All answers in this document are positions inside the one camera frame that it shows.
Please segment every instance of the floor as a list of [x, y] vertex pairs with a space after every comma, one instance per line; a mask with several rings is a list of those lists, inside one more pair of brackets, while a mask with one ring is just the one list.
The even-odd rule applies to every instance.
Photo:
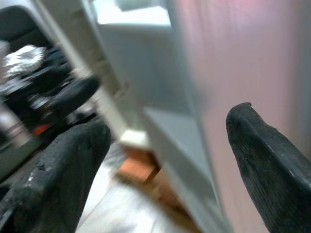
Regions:
[[125, 155], [117, 143], [93, 181], [76, 233], [188, 233], [131, 185], [114, 177]]

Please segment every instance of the black fabric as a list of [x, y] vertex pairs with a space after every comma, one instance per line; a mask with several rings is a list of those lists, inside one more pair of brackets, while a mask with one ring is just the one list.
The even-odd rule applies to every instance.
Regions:
[[0, 40], [10, 43], [11, 52], [28, 44], [52, 47], [49, 39], [32, 17], [20, 6], [10, 6], [0, 10]]

